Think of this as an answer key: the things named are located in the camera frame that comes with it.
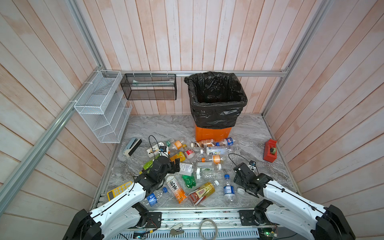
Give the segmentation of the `blue cap water bottle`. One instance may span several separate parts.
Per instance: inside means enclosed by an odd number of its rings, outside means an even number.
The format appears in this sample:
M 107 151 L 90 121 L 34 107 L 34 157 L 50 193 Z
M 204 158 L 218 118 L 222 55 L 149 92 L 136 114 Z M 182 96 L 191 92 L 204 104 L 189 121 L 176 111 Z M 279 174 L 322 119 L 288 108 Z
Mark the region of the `blue cap water bottle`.
M 231 184 L 230 175 L 225 174 L 224 178 L 225 178 L 225 185 L 224 185 L 224 188 L 223 188 L 224 196 L 225 196 L 225 198 L 226 198 L 226 200 L 228 202 L 234 202 L 234 200 L 235 200 L 235 190 L 234 190 L 234 187 Z

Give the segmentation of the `red label yellow tea bottle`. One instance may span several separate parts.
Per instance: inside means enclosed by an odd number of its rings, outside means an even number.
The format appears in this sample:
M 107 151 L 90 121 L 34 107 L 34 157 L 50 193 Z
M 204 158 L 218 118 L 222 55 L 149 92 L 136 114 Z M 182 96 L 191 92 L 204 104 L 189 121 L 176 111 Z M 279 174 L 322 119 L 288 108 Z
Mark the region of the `red label yellow tea bottle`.
M 218 187 L 220 183 L 217 180 L 214 180 L 212 183 L 207 182 L 189 194 L 189 199 L 194 207 L 199 205 L 203 200 L 208 198 L 215 192 L 215 188 Z

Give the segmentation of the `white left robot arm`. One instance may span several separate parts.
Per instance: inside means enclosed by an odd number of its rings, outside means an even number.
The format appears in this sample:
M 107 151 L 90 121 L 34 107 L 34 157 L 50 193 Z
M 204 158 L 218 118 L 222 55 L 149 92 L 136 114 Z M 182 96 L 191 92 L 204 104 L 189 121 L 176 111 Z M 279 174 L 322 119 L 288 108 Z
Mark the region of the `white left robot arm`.
M 77 212 L 64 240 L 110 240 L 127 228 L 145 225 L 148 210 L 141 201 L 159 190 L 169 174 L 180 171 L 180 160 L 159 156 L 132 185 L 102 206 Z

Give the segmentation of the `orange trash bin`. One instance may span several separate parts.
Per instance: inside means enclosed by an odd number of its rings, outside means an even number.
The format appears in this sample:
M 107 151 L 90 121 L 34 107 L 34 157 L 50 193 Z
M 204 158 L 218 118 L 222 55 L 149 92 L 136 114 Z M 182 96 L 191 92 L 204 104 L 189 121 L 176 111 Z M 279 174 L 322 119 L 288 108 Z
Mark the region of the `orange trash bin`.
M 206 129 L 195 126 L 196 141 L 199 142 L 202 140 L 213 139 L 214 141 L 218 142 L 222 139 L 228 138 L 231 130 L 232 128 Z

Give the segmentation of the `yellow orange juice bottle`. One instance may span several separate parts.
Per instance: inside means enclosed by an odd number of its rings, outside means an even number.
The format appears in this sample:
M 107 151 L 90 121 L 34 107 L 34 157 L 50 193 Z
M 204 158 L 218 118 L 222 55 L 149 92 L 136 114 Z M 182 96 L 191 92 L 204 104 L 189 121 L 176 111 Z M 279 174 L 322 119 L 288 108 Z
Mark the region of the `yellow orange juice bottle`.
M 185 156 L 185 154 L 184 154 L 183 152 L 178 152 L 178 153 L 176 153 L 175 155 L 173 155 L 173 156 L 170 157 L 170 160 L 171 160 L 172 162 L 174 162 L 176 159 L 179 159 L 180 162 L 183 162 L 183 161 L 186 160 L 186 156 Z

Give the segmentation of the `red white small bottle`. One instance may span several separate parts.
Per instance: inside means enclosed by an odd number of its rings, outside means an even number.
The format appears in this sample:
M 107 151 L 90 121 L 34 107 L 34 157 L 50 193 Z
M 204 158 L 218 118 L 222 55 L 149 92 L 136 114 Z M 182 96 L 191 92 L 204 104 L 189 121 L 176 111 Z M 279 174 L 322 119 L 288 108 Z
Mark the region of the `red white small bottle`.
M 187 159 L 191 159 L 191 158 L 193 158 L 195 156 L 196 153 L 195 153 L 194 150 L 188 149 L 188 150 L 184 151 L 184 154 L 185 154 L 185 157 Z

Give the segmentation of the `blue label clear bottle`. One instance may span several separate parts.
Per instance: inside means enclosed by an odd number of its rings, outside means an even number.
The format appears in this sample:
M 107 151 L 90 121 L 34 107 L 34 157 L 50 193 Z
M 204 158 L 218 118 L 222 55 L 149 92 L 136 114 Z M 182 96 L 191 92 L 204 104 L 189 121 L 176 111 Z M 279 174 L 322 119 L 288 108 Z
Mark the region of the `blue label clear bottle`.
M 141 201 L 141 204 L 144 205 L 146 208 L 157 207 L 157 206 L 160 206 L 165 201 L 167 196 L 168 196 L 168 190 L 166 187 L 163 187 L 160 190 L 154 191 L 148 197 L 145 197 Z

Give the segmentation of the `orange cap clear bottle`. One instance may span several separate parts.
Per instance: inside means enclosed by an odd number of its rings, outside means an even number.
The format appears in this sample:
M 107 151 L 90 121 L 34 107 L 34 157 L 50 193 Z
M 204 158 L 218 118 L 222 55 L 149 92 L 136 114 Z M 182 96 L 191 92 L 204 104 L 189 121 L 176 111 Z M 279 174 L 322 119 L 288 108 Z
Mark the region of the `orange cap clear bottle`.
M 166 145 L 169 147 L 170 150 L 179 150 L 184 143 L 184 140 L 169 139 L 166 141 Z

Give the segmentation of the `white orange tea bottle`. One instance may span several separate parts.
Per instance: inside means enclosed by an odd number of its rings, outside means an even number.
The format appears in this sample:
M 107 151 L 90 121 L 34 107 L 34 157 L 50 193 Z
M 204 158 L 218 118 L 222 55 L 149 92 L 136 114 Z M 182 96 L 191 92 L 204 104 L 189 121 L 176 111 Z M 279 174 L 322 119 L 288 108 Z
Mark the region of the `white orange tea bottle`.
M 185 191 L 174 176 L 167 176 L 166 183 L 179 204 L 183 203 L 187 199 Z

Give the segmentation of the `white cap clear bottle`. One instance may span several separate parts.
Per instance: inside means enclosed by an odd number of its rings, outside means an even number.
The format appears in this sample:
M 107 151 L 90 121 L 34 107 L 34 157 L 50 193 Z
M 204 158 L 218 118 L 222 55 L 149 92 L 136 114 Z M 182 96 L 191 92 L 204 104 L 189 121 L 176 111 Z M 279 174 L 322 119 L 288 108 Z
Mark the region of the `white cap clear bottle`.
M 224 176 L 224 170 L 221 164 L 213 164 L 210 166 L 198 166 L 196 176 L 198 180 L 217 179 Z

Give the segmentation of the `orange label clear bottle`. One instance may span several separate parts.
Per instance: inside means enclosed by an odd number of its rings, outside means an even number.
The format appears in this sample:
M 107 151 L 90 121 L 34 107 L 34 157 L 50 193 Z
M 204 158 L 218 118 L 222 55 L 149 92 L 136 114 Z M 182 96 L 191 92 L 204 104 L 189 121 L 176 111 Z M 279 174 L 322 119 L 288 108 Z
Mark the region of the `orange label clear bottle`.
M 203 157 L 201 159 L 202 163 L 213 163 L 213 164 L 221 164 L 225 160 L 224 157 L 221 157 L 220 155 L 209 155 L 206 157 Z

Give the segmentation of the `red tape dispenser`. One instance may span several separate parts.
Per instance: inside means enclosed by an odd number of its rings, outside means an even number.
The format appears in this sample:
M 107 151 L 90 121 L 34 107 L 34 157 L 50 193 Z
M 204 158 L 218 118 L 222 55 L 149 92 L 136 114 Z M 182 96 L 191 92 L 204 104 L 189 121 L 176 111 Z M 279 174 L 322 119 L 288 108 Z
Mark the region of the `red tape dispenser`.
M 277 141 L 269 139 L 265 142 L 263 159 L 269 163 L 273 163 L 277 159 Z

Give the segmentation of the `clear long label bottle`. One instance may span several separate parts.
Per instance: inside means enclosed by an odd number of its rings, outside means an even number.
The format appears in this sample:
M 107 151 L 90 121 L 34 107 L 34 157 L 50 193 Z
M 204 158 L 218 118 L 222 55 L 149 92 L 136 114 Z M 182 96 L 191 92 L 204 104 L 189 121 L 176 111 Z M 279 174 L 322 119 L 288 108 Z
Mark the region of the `clear long label bottle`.
M 233 152 L 233 148 L 231 147 L 223 147 L 223 146 L 216 146 L 216 147 L 206 147 L 204 149 L 200 150 L 201 154 L 206 155 L 227 155 Z

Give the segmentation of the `white stapler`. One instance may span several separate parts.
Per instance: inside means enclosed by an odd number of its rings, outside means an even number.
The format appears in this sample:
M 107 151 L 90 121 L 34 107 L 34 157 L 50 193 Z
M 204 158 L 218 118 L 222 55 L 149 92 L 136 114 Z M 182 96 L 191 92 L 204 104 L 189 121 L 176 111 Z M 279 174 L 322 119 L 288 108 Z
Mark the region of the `white stapler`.
M 123 155 L 126 157 L 130 157 L 133 155 L 133 153 L 136 151 L 136 149 L 140 146 L 142 143 L 142 139 L 140 138 L 132 138 L 129 143 L 126 145 Z

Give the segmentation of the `black trash bag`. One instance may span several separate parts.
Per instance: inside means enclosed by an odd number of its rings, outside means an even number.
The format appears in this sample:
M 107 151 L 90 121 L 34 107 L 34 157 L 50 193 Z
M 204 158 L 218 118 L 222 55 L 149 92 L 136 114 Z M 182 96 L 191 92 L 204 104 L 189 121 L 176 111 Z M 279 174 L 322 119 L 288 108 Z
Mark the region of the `black trash bag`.
M 186 77 L 184 82 L 197 127 L 218 130 L 235 126 L 248 98 L 234 73 L 199 73 Z

